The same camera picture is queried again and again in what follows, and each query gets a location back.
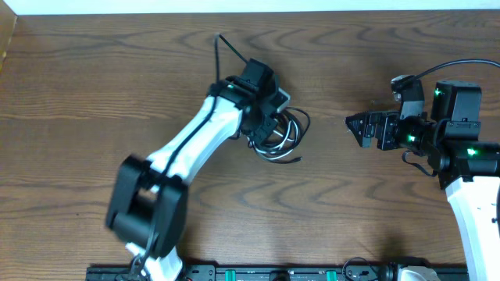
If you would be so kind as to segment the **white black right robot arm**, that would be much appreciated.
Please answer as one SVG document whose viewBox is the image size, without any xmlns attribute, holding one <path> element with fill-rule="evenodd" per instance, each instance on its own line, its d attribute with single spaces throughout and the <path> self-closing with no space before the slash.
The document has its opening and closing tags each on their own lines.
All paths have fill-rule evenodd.
<svg viewBox="0 0 500 281">
<path fill-rule="evenodd" d="M 471 280 L 499 278 L 499 145 L 479 140 L 482 91 L 478 84 L 440 80 L 429 113 L 422 84 L 399 76 L 391 86 L 398 111 L 368 111 L 345 120 L 359 146 L 373 138 L 382 151 L 404 149 L 427 158 L 459 226 Z"/>
</svg>

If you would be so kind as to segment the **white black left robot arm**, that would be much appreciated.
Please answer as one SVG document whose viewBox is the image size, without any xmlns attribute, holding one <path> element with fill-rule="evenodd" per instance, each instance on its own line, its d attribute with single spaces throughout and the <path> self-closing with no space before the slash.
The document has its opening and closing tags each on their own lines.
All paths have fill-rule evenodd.
<svg viewBox="0 0 500 281">
<path fill-rule="evenodd" d="M 188 187 L 212 153 L 236 133 L 265 144 L 290 101 L 268 65 L 249 59 L 239 76 L 211 84 L 200 111 L 168 144 L 146 159 L 120 165 L 105 224 L 134 249 L 118 280 L 175 280 L 176 253 L 187 218 Z"/>
</svg>

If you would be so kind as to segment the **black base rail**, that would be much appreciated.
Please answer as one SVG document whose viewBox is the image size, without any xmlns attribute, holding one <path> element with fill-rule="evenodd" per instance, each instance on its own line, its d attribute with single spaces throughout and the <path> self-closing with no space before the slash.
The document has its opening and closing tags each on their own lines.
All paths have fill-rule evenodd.
<svg viewBox="0 0 500 281">
<path fill-rule="evenodd" d="M 89 267 L 86 281 L 152 280 L 130 279 L 127 267 Z M 176 280 L 182 281 L 327 281 L 327 280 L 379 280 L 368 266 L 348 265 L 345 275 L 341 267 L 326 268 L 263 268 L 218 267 L 214 265 L 190 265 Z M 440 280 L 469 280 L 466 269 L 435 269 Z"/>
</svg>

